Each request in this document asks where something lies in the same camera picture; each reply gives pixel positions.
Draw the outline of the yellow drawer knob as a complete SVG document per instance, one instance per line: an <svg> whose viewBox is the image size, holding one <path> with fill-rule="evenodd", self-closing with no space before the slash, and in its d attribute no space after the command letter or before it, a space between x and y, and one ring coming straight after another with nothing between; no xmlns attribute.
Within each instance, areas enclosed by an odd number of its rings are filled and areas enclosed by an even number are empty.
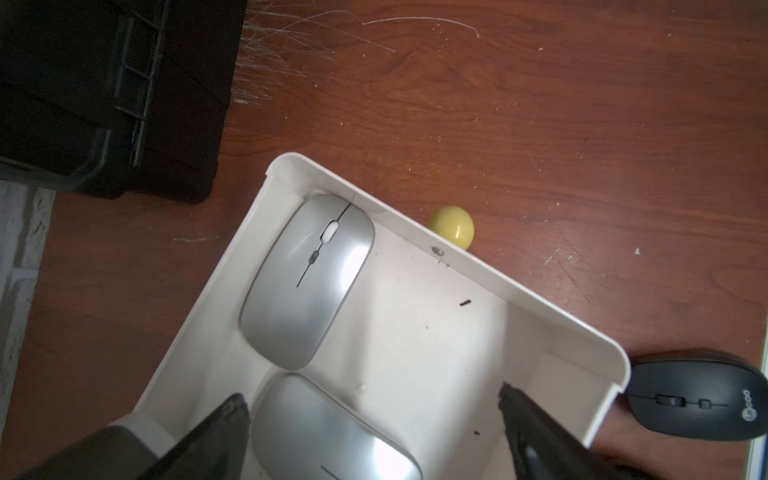
<svg viewBox="0 0 768 480"><path fill-rule="evenodd" d="M435 210L428 227L462 250L468 250L475 237L475 225L471 215L454 205L444 205Z"/></svg>

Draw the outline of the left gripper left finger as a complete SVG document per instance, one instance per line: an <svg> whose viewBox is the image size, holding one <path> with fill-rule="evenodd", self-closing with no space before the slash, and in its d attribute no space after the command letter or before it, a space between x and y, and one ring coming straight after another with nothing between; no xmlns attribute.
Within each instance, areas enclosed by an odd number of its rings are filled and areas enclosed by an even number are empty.
<svg viewBox="0 0 768 480"><path fill-rule="evenodd" d="M243 395L232 394L139 479L238 480L249 425Z"/></svg>

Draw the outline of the silver computer mouse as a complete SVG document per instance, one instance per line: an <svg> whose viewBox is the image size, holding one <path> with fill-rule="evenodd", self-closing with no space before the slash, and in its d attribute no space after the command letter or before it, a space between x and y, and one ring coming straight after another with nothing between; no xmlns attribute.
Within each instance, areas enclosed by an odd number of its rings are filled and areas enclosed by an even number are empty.
<svg viewBox="0 0 768 480"><path fill-rule="evenodd" d="M272 479L421 479L404 448L302 375L272 383L251 426L256 460Z"/></svg>
<svg viewBox="0 0 768 480"><path fill-rule="evenodd" d="M286 370L314 357L375 240L369 216L334 195L306 200L265 257L239 327L253 349Z"/></svg>

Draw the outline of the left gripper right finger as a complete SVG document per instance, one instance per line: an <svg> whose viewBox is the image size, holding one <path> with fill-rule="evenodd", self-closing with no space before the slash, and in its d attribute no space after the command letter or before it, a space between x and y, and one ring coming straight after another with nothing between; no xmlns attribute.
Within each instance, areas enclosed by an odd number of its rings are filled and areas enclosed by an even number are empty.
<svg viewBox="0 0 768 480"><path fill-rule="evenodd" d="M504 383L498 407L518 479L650 479L593 454L525 392Z"/></svg>

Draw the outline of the black computer mouse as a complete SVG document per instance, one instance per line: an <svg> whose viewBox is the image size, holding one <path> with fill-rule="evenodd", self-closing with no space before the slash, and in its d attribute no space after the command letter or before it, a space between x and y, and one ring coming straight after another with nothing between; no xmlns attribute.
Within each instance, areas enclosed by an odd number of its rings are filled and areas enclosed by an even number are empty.
<svg viewBox="0 0 768 480"><path fill-rule="evenodd" d="M767 433L767 378L733 354L683 350L640 357L624 395L635 419L658 433L710 441Z"/></svg>

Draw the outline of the three-drawer storage box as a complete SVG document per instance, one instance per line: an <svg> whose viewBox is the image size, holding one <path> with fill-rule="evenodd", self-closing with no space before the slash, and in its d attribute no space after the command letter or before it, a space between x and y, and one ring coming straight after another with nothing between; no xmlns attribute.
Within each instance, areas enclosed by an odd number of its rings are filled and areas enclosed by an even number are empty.
<svg viewBox="0 0 768 480"><path fill-rule="evenodd" d="M300 370L257 353L240 313L296 210L334 195L375 240L319 349ZM309 158L266 179L134 411L30 468L30 479L139 479L232 394L250 425L239 479L272 479L252 451L263 396L299 374L418 462L421 479L518 479L498 407L525 392L589 451L629 361L612 339Z"/></svg>

